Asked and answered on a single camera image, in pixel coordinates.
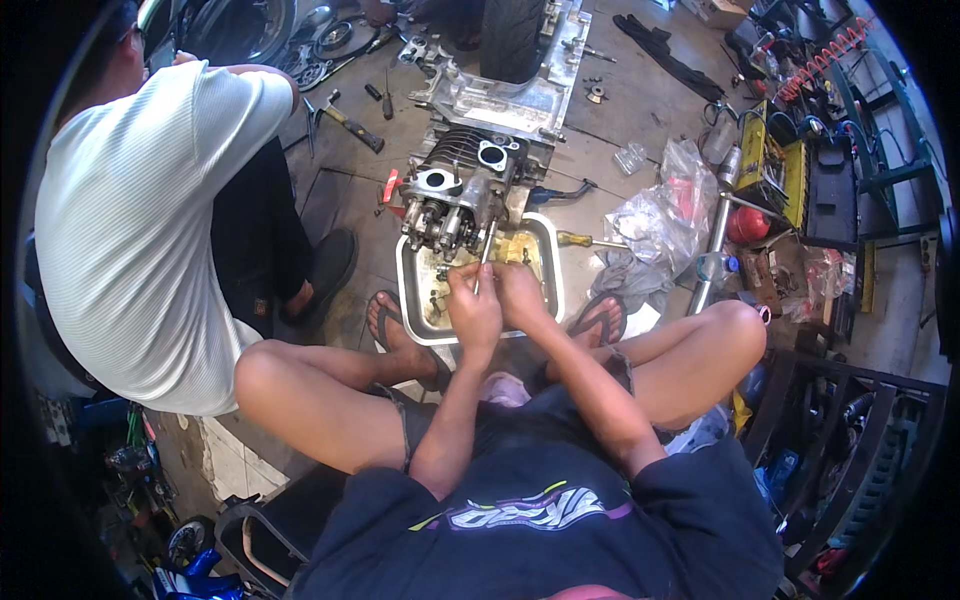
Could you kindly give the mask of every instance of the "shock absorber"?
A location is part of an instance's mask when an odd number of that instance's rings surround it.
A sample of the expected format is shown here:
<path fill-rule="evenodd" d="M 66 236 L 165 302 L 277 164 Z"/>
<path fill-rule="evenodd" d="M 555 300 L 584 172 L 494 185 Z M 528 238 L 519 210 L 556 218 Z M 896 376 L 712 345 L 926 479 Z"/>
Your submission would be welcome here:
<path fill-rule="evenodd" d="M 800 95 L 800 88 L 804 84 L 807 82 L 813 83 L 814 69 L 823 75 L 824 67 L 829 67 L 831 60 L 839 60 L 838 55 L 840 57 L 844 56 L 850 52 L 856 44 L 867 39 L 867 31 L 873 29 L 874 24 L 858 16 L 856 18 L 856 27 L 857 29 L 848 27 L 846 36 L 839 34 L 835 41 L 832 40 L 830 42 L 829 47 L 824 48 L 823 52 L 815 55 L 813 60 L 808 60 L 804 68 L 800 69 L 800 74 L 790 78 L 790 81 L 777 92 L 777 96 L 780 96 L 785 102 L 790 102 L 795 99 Z"/>

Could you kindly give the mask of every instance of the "wheel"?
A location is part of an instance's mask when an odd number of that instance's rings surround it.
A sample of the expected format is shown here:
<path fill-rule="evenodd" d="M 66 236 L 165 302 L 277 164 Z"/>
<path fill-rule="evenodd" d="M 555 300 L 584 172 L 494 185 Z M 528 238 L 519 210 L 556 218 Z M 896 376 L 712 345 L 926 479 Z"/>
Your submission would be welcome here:
<path fill-rule="evenodd" d="M 480 75 L 522 84 L 540 68 L 546 0 L 487 0 L 480 32 Z"/>
<path fill-rule="evenodd" d="M 192 516 L 184 521 L 167 541 L 167 560 L 170 564 L 186 566 L 216 545 L 213 528 L 213 519 L 205 516 Z"/>

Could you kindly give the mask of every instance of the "gray cloth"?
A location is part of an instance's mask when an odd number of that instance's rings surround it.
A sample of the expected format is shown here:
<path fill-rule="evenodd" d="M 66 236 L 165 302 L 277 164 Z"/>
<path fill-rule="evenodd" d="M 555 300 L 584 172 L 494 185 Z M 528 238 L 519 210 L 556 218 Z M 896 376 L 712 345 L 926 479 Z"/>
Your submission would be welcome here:
<path fill-rule="evenodd" d="M 649 302 L 659 312 L 666 306 L 666 295 L 673 282 L 662 269 L 652 267 L 628 250 L 604 249 L 596 252 L 607 267 L 597 274 L 590 289 L 593 295 L 613 292 L 627 305 L 627 314 L 633 314 Z"/>

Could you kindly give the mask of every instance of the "black pants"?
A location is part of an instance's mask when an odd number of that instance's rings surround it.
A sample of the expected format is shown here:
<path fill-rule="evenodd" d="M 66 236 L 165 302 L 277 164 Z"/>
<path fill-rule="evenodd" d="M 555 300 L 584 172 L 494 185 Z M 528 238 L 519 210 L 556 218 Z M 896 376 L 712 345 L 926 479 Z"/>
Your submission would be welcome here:
<path fill-rule="evenodd" d="M 213 201 L 213 264 L 235 319 L 274 335 L 277 301 L 300 291 L 313 250 L 294 207 L 287 160 L 275 137 Z"/>

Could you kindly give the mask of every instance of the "water bottle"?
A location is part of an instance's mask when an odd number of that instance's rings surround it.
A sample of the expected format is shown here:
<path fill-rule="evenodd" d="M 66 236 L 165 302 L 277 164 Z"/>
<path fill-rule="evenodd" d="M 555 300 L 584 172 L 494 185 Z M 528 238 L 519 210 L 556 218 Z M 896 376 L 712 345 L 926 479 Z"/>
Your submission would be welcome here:
<path fill-rule="evenodd" d="M 740 261 L 723 252 L 707 252 L 697 256 L 697 277 L 703 281 L 723 281 L 740 270 Z"/>

